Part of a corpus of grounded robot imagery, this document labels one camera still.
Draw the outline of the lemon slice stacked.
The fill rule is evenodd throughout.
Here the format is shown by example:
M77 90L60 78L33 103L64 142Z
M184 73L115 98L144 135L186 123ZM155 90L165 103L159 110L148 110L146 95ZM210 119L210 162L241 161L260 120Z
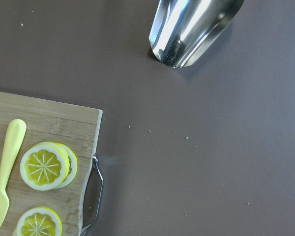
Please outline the lemon slice stacked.
M75 153L73 152L73 150L71 148L69 148L68 146L66 146L62 143L55 143L55 144L65 150L65 152L67 153L67 156L69 158L69 164L70 164L67 177L64 179L64 181L61 182L61 184L59 184L56 187L56 189L60 189L60 188L63 188L63 187L66 187L67 185L69 185L76 177L77 170L78 170L78 160L77 160Z
M41 142L32 146L21 158L20 174L30 188L47 191L64 181L69 166L64 149L51 142Z

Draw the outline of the lemon slice stacked bottom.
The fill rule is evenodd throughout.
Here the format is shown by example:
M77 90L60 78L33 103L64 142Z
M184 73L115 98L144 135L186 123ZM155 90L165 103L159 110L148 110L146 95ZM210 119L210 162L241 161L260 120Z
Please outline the lemon slice stacked bottom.
M59 184L56 187L56 189L60 189L60 188L63 188L63 187L66 187L67 185L69 185L76 177L77 170L78 170L78 160L77 160L75 153L73 152L73 150L71 148L69 148L68 146L66 146L62 143L55 143L55 144L65 150L65 152L67 153L67 156L69 158L69 164L70 164L67 177L64 179L64 181L61 182L61 184Z

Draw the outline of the bamboo cutting board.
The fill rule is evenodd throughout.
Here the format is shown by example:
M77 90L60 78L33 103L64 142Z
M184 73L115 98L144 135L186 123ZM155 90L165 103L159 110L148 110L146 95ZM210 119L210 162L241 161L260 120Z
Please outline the bamboo cutting board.
M0 236L81 236L99 109L0 92Z

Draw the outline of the lemon slice upper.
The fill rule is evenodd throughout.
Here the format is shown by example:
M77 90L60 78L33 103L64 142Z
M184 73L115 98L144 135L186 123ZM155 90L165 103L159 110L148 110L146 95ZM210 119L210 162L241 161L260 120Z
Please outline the lemon slice upper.
M20 218L13 236L61 236L62 221L58 214L48 207L34 207Z

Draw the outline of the lemon slice stacked top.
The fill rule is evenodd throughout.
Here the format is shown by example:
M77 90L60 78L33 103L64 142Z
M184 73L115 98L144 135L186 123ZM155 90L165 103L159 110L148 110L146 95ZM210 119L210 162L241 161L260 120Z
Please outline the lemon slice stacked top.
M69 166L64 149L51 142L41 142L32 146L21 158L20 174L30 188L47 191L64 181Z

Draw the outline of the yellow plastic knife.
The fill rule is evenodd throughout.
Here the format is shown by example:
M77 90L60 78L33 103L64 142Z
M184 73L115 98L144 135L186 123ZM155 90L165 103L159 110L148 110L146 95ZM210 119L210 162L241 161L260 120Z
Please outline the yellow plastic knife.
M22 145L26 129L27 125L21 119L12 120L7 128L0 163L0 228L5 220L10 204L8 194L6 193L7 183Z

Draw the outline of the metal scoop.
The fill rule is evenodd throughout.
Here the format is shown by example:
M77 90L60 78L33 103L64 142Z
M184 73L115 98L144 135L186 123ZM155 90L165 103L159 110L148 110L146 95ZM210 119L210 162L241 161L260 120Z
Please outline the metal scoop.
M161 0L149 33L151 50L172 68L192 66L232 22L242 0Z

